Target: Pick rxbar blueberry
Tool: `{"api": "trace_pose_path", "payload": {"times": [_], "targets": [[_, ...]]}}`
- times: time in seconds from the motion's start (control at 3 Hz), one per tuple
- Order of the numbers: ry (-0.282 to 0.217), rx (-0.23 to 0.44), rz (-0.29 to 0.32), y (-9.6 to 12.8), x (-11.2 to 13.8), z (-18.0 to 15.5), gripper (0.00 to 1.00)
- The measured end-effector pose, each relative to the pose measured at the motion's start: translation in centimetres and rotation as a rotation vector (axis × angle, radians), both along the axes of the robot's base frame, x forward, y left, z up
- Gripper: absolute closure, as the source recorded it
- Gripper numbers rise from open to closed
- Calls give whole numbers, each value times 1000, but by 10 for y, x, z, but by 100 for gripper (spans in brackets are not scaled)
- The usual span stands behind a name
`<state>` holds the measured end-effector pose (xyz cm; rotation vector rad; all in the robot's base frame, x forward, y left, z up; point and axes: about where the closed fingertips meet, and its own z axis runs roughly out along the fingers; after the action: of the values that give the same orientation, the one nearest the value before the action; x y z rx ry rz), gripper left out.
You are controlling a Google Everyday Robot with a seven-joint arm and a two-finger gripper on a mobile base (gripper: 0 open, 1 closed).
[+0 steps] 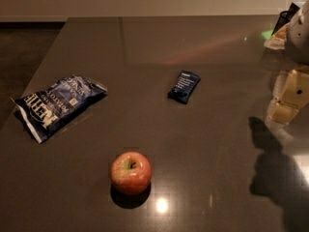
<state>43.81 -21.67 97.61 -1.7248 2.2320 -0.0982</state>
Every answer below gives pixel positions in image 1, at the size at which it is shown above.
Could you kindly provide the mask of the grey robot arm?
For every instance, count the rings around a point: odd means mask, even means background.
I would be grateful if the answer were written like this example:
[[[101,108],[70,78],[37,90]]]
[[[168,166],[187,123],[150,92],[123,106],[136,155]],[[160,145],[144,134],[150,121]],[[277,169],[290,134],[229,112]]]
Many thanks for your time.
[[[289,125],[299,110],[309,102],[309,1],[265,41],[271,50],[283,50],[296,66],[277,76],[268,118]]]

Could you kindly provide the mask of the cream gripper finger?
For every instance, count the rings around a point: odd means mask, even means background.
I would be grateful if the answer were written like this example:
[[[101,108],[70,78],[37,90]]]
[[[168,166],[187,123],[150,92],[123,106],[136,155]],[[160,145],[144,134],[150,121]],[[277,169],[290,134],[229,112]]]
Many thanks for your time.
[[[272,95],[268,118],[275,123],[289,125],[299,110],[309,102],[309,71],[281,71],[276,78]]]

